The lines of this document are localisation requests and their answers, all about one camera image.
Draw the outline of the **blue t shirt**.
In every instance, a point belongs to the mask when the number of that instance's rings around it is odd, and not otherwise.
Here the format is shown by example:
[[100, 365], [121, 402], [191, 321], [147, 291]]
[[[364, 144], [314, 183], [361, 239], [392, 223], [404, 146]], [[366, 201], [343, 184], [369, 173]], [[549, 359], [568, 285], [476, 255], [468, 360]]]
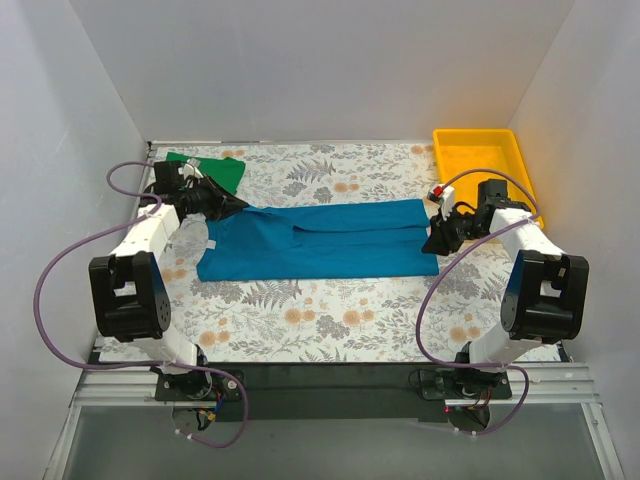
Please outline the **blue t shirt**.
[[207, 224], [200, 281], [435, 276], [419, 199], [287, 208], [249, 206]]

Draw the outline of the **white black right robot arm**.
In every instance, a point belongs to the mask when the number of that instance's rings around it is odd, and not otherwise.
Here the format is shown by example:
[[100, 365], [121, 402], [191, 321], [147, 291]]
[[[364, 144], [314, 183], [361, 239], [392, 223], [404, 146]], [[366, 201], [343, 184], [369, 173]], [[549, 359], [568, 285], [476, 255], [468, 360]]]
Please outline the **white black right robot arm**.
[[531, 208], [509, 197], [504, 180], [481, 182], [475, 205], [456, 201], [449, 185], [435, 186], [429, 198], [438, 211], [423, 252], [448, 256], [468, 240], [499, 239], [513, 262], [498, 324], [466, 344], [449, 369], [454, 389], [471, 398], [497, 385], [505, 367], [525, 353], [577, 336], [589, 263], [551, 242]]

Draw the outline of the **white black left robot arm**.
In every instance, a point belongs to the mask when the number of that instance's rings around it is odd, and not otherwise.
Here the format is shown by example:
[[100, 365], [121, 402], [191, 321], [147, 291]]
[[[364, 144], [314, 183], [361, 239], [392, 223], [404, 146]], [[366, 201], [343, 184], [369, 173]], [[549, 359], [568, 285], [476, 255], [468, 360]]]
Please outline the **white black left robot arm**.
[[221, 221], [249, 204], [203, 173], [195, 159], [183, 165], [156, 162], [153, 173], [155, 182], [140, 195], [135, 223], [124, 239], [89, 264], [97, 327], [103, 337], [141, 349], [161, 373], [179, 375], [180, 390], [200, 400], [211, 392], [213, 377], [200, 367], [200, 347], [172, 324], [159, 259], [186, 217]]

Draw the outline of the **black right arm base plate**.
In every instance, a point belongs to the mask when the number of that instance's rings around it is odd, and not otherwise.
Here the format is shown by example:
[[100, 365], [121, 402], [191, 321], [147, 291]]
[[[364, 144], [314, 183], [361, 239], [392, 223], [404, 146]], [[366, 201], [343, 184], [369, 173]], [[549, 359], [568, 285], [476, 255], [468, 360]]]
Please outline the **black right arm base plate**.
[[486, 396], [491, 400], [506, 400], [512, 397], [505, 373], [429, 367], [415, 370], [409, 375], [408, 381], [425, 400], [477, 400]]

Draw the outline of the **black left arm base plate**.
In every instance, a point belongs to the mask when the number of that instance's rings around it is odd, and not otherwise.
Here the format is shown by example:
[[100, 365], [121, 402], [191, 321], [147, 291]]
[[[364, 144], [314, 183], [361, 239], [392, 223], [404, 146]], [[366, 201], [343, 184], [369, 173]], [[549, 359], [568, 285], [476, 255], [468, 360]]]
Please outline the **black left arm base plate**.
[[151, 371], [158, 375], [154, 399], [157, 401], [239, 401], [239, 385], [244, 381], [241, 370], [231, 370], [234, 380], [208, 372], [190, 371], [184, 374], [165, 374], [158, 367]]

